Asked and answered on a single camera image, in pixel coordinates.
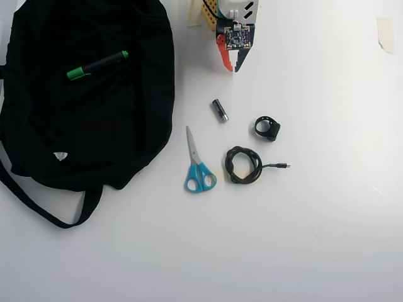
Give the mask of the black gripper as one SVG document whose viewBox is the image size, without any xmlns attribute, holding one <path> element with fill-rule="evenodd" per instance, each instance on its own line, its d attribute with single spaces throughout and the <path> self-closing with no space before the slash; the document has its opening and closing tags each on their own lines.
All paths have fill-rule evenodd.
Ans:
<svg viewBox="0 0 403 302">
<path fill-rule="evenodd" d="M 218 35 L 216 37 L 216 43 L 217 43 L 219 52 L 221 54 L 223 65 L 229 72 L 233 72 L 233 67 L 232 67 L 232 63 L 230 61 L 229 51 L 225 47 L 225 38 L 224 38 L 223 34 L 225 31 L 224 28 L 233 27 L 234 23 L 235 23 L 234 20 L 227 20 L 227 19 L 222 19 L 222 18 L 216 19 L 215 32 L 216 32 L 216 35 Z M 239 72 L 239 70 L 240 70 L 242 64 L 244 63 L 250 50 L 251 50 L 250 48 L 243 48 L 243 49 L 238 50 L 235 72 Z"/>
</svg>

